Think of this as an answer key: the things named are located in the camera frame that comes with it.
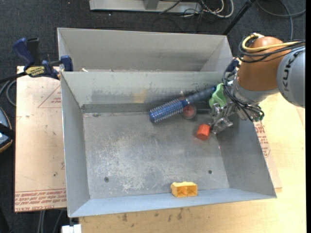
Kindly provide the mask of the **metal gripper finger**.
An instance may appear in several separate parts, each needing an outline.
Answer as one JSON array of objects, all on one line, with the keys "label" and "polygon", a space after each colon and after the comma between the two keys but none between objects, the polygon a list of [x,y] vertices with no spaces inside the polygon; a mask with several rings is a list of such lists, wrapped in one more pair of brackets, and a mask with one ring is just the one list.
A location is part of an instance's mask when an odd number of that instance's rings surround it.
[{"label": "metal gripper finger", "polygon": [[224,126],[225,126],[224,117],[214,118],[213,121],[210,123],[210,127],[212,129],[220,129],[223,128]]},{"label": "metal gripper finger", "polygon": [[220,133],[222,131],[224,131],[225,129],[231,127],[233,125],[233,122],[230,121],[230,120],[224,120],[224,123],[225,123],[225,126],[223,128],[220,128],[220,129],[212,129],[211,131],[214,133],[214,134],[217,134],[217,133]]}]

